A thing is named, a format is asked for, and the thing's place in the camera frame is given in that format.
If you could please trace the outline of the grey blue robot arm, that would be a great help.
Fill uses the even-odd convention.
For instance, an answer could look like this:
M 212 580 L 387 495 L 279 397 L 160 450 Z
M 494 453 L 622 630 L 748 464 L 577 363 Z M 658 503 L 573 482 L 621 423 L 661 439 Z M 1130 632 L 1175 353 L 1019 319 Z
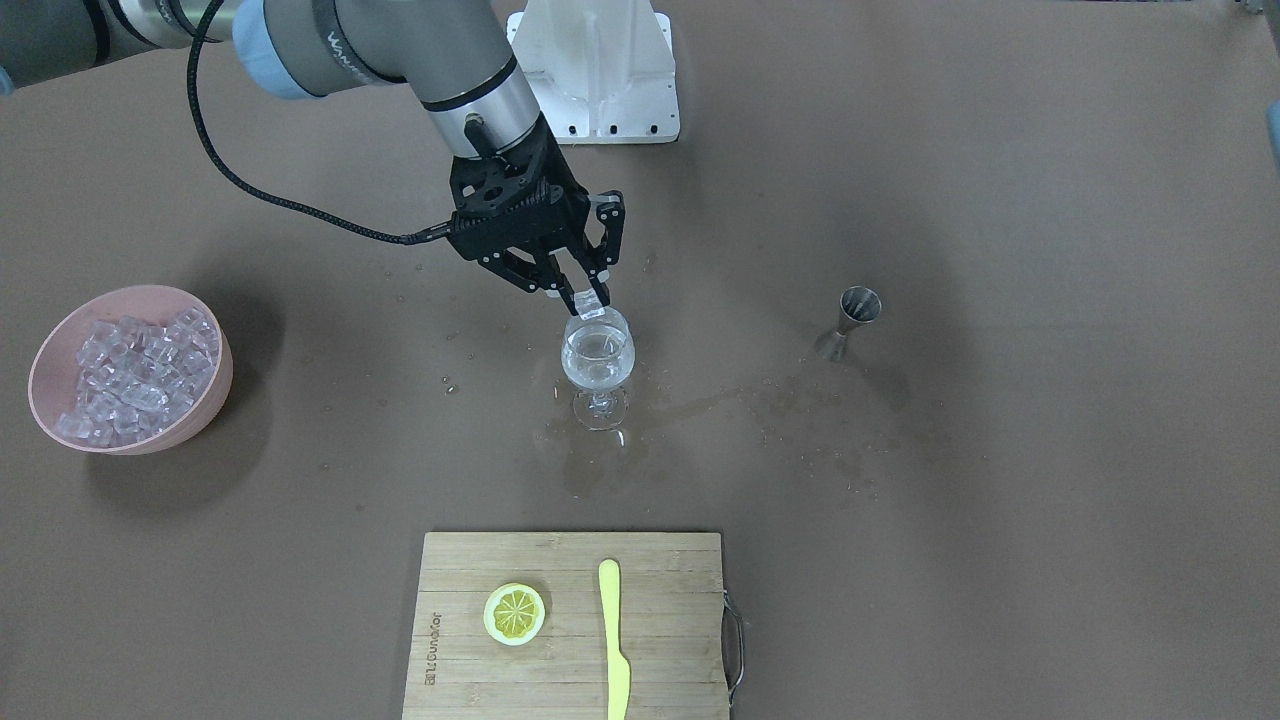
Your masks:
M 466 261 L 584 316 L 611 305 L 625 200 L 575 178 L 488 1 L 5 1 L 3 94 L 157 49 L 183 50 L 186 97 L 204 151 L 247 195 L 353 234 L 447 241 Z M 451 150 L 451 217 L 392 234 L 276 196 L 214 147 L 198 97 L 204 49 L 229 44 L 282 99 L 406 86 Z

